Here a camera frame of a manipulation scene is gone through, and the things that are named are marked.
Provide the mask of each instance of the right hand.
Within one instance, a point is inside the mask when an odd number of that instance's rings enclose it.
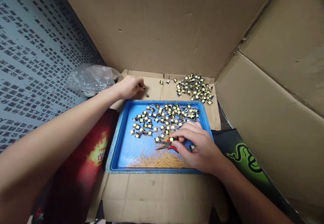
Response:
[[[173,141],[172,145],[177,148],[179,154],[190,166],[201,172],[218,177],[231,167],[230,160],[220,152],[209,133],[202,129],[199,122],[185,123],[170,137],[178,137],[178,140]],[[185,139],[194,143],[195,149],[192,152],[182,144]]]

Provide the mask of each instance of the hand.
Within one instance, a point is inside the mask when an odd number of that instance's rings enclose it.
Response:
[[[178,141],[173,141],[179,154],[193,168],[215,175],[216,177],[228,171],[231,162],[215,145],[209,133],[202,129],[199,122],[187,122],[181,129],[175,131],[170,137],[178,137]],[[195,145],[192,153],[182,144],[188,139]]]
[[[111,88],[116,91],[120,99],[130,99],[138,92],[143,92],[144,86],[142,77],[128,75],[125,79],[116,83]]]

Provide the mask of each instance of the cardboard wall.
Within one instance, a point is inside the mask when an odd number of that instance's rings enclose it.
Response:
[[[268,0],[68,0],[107,65],[214,77]]]
[[[305,216],[324,213],[324,0],[273,0],[216,79],[229,121]]]
[[[240,51],[324,117],[324,0],[274,0]]]
[[[217,78],[216,93],[279,191],[323,211],[324,119],[240,52]]]

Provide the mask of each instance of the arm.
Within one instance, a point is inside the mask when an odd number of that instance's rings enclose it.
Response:
[[[0,223],[26,223],[41,188],[116,101],[143,91],[127,76],[24,136],[0,155]]]
[[[192,167],[223,182],[243,223],[293,223],[223,156],[200,123],[188,122],[171,137],[179,137],[172,144]],[[181,143],[185,138],[195,144],[192,153]]]

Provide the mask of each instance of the finger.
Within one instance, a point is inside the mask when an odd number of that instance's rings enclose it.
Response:
[[[195,132],[195,133],[203,133],[203,129],[202,128],[199,128],[198,126],[196,126],[195,124],[192,125],[192,124],[189,124],[189,123],[185,123],[184,125],[182,125],[181,129],[188,129],[192,132]]]
[[[193,121],[188,121],[187,124],[191,124],[191,125],[197,127],[197,125]]]
[[[181,143],[183,143],[185,141],[185,138],[182,137],[182,136],[180,136],[180,137],[178,137],[178,141],[180,141]]]
[[[142,87],[135,87],[135,91],[136,91],[136,93],[143,92],[144,89]]]
[[[201,141],[201,138],[203,137],[202,134],[190,131],[189,129],[186,128],[175,131],[170,135],[170,137],[180,137],[180,136],[192,141],[193,143],[199,143]]]
[[[182,156],[190,164],[190,159],[194,157],[192,153],[179,141],[173,141],[172,145],[177,148],[180,156]]]
[[[200,122],[195,122],[195,125],[197,125],[199,128],[202,128]]]
[[[137,84],[139,84],[140,87],[145,86],[143,77],[137,77],[136,80],[137,80]]]

